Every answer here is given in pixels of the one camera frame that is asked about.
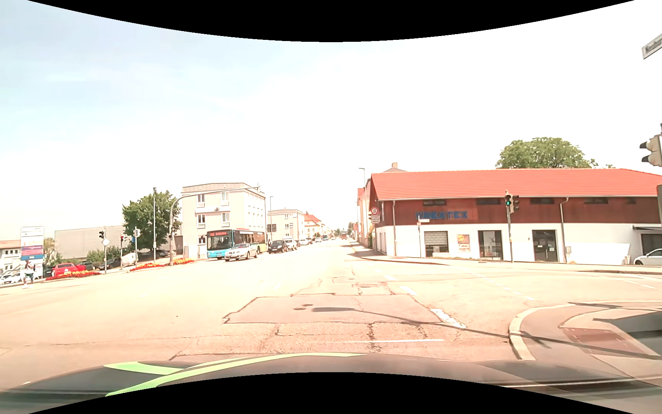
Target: drain pipe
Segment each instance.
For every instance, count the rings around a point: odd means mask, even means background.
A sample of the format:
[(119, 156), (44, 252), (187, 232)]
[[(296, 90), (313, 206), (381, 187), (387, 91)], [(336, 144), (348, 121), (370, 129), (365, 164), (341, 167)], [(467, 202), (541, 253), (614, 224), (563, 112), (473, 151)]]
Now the drain pipe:
[(395, 200), (392, 200), (392, 243), (393, 252), (397, 257), (397, 230), (395, 229)]
[(566, 201), (569, 201), (568, 197), (565, 198), (564, 202), (558, 205), (558, 208), (561, 211), (561, 247), (563, 248), (561, 251), (564, 252), (564, 263), (569, 262), (568, 259), (565, 258), (564, 203)]

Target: flower bed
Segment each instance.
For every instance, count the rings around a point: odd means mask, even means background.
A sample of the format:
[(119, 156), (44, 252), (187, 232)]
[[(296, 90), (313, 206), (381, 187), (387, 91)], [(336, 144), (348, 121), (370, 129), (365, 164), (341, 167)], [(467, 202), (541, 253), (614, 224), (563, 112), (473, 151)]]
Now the flower bed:
[(134, 272), (135, 270), (142, 270), (142, 269), (152, 269), (152, 268), (162, 268), (164, 267), (164, 264), (157, 264), (157, 263), (145, 263), (141, 264), (133, 269), (129, 269), (130, 272)]
[(101, 272), (94, 272), (93, 270), (80, 270), (78, 272), (66, 272), (58, 276), (50, 276), (49, 278), (46, 278), (45, 281), (53, 281), (53, 280), (65, 279), (65, 278), (84, 278), (87, 276), (100, 275), (100, 274)]

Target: sidewalk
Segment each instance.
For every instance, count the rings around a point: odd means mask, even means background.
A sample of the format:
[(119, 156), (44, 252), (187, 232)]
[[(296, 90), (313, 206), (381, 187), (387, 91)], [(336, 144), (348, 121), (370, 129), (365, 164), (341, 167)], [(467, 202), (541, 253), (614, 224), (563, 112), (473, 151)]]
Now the sidewalk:
[(662, 301), (533, 308), (510, 323), (520, 360), (568, 363), (662, 387)]
[(566, 264), (544, 261), (490, 261), (480, 259), (445, 259), (445, 258), (418, 258), (418, 257), (395, 257), (385, 256), (380, 252), (373, 251), (359, 245), (356, 241), (350, 243), (354, 249), (354, 255), (361, 259), (392, 261), (398, 263), (417, 263), (421, 265), (446, 265), (459, 267), (477, 267), (494, 269), (528, 269), (528, 270), (556, 270), (561, 272), (593, 272), (593, 273), (629, 273), (632, 275), (662, 275), (662, 268), (655, 266), (627, 266), (607, 264)]

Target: pedestrian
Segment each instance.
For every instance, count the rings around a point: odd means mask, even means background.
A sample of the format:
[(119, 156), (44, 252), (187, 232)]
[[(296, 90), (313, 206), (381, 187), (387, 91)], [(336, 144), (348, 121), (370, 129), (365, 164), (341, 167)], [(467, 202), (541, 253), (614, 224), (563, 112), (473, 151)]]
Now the pedestrian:
[(22, 289), (27, 289), (30, 285), (27, 284), (27, 278), (29, 278), (30, 283), (34, 283), (34, 265), (29, 263), (29, 260), (24, 264), (24, 277), (22, 278), (23, 285)]

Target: black car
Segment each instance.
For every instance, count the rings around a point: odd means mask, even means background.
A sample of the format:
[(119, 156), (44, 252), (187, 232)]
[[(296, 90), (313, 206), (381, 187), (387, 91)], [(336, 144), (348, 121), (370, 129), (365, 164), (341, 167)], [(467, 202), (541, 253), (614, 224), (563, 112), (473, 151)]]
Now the black car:
[(273, 240), (267, 248), (267, 253), (285, 253), (288, 251), (288, 245), (283, 240)]

